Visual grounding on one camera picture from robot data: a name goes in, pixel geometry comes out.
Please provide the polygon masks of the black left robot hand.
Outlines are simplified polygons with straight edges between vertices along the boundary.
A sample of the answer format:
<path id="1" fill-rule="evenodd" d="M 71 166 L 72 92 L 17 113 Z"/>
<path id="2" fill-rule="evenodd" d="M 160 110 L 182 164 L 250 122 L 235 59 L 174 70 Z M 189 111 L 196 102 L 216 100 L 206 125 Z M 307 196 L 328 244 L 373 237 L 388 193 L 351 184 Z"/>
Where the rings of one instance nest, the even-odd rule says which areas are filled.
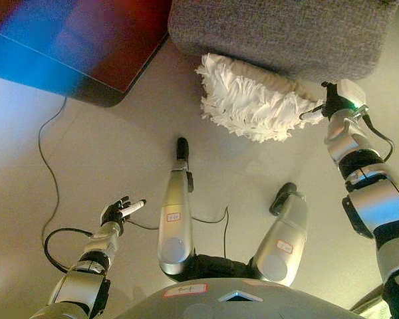
<path id="1" fill-rule="evenodd" d="M 101 225 L 108 222 L 115 222 L 123 226 L 125 221 L 130 218 L 131 214 L 143 208 L 145 204 L 145 199 L 132 203 L 129 196 L 124 196 L 112 205 L 104 208 L 100 216 Z"/>

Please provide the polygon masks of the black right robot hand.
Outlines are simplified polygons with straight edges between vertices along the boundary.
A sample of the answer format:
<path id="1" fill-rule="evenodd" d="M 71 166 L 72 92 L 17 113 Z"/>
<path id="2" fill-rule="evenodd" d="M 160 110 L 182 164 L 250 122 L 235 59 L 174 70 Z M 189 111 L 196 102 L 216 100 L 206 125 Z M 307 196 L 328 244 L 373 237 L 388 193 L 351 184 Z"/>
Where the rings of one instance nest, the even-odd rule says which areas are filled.
<path id="1" fill-rule="evenodd" d="M 319 102 L 319 105 L 312 110 L 300 114 L 300 120 L 306 120 L 317 114 L 330 120 L 340 110 L 356 112 L 366 107 L 365 91 L 349 79 L 342 79 L 337 83 L 324 81 L 321 86 L 326 89 L 326 100 Z"/>

